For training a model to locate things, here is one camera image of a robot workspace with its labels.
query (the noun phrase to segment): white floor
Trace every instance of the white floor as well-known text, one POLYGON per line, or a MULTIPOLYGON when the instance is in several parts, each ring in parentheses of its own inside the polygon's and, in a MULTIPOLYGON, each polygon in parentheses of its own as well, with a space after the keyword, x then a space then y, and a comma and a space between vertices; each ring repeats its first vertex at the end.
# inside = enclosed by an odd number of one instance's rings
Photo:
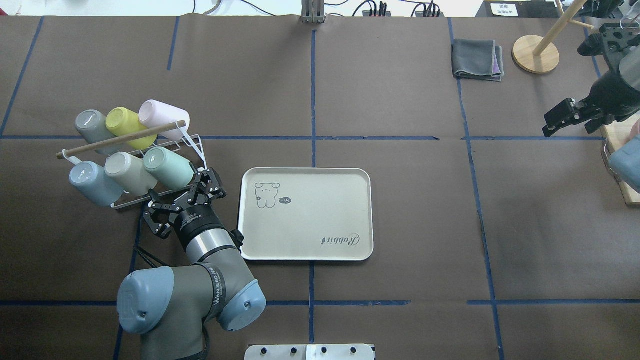
MULTIPOLYGON (((287 15, 301 13, 301 0, 248 0, 250 3, 273 13, 287 15)), ((344 0, 326 0, 341 3, 344 0)), ((196 0, 196 12, 211 9, 216 0, 196 0)), ((327 13, 351 16, 362 0, 349 0, 340 6, 326 6, 327 13)), ((408 17, 415 4, 399 0, 386 0, 387 10, 393 16, 408 17)), ((448 17, 474 17, 483 0, 436 0, 448 17)), ((193 0, 0 0, 0 8, 9 15, 61 15, 61 16, 112 16, 112 15, 184 15, 193 10, 193 0)), ((222 0, 212 15, 265 15, 240 0, 222 0)))

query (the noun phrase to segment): mint green cup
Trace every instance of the mint green cup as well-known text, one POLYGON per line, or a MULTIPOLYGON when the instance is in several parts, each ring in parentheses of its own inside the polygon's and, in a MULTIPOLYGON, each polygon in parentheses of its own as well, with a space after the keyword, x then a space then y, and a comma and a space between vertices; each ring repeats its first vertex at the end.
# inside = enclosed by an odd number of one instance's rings
POLYGON ((171 190, 187 186, 194 176, 189 160, 164 147, 147 151, 145 170, 171 190))

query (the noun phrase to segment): folded cloth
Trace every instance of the folded cloth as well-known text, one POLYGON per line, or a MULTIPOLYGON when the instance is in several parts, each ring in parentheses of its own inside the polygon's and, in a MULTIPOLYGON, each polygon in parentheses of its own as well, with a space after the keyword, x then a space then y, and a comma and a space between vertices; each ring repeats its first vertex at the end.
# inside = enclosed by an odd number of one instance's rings
POLYGON ((455 39, 451 48, 453 74, 460 78, 502 81, 502 47, 493 40, 455 39))

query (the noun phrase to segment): white label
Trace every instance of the white label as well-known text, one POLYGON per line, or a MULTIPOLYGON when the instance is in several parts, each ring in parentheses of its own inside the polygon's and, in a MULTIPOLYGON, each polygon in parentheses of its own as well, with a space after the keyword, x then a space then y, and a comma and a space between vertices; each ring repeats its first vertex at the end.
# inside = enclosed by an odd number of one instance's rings
POLYGON ((518 16, 516 4, 491 4, 491 12, 498 16, 518 16))

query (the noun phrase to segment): pink object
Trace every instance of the pink object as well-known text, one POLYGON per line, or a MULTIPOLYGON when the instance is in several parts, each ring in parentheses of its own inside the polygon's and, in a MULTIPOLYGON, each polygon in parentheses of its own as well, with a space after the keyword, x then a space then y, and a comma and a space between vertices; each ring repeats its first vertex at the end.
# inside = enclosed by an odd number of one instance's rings
POLYGON ((631 128, 631 133, 629 134, 629 141, 631 141, 631 139, 635 138, 637 135, 640 135, 640 120, 638 120, 631 128))

